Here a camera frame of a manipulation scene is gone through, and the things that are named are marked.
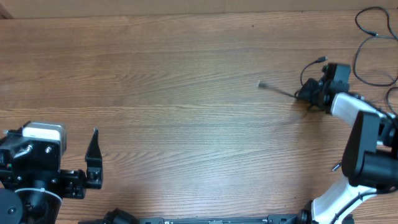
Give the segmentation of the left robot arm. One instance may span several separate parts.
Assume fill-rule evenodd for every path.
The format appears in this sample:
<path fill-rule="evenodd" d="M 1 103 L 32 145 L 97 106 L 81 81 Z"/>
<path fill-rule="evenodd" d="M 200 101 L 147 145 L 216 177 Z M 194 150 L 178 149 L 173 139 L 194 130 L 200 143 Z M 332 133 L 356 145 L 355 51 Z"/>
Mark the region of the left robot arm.
<path fill-rule="evenodd" d="M 85 155 L 86 170 L 63 170 L 63 140 L 8 131 L 1 139 L 1 223 L 55 223 L 64 199 L 83 199 L 88 189 L 101 189 L 98 136 L 96 129 Z"/>

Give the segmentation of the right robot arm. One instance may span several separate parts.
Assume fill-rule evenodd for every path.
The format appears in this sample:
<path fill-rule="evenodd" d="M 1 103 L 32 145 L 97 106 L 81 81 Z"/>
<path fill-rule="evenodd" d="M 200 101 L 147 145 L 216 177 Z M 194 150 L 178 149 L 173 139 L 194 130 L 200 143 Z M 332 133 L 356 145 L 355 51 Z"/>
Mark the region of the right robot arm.
<path fill-rule="evenodd" d="M 366 200 L 397 190 L 397 118 L 349 92 L 349 65 L 328 63 L 319 80 L 295 93 L 352 128 L 340 162 L 341 177 L 299 212 L 296 223 L 352 223 Z"/>

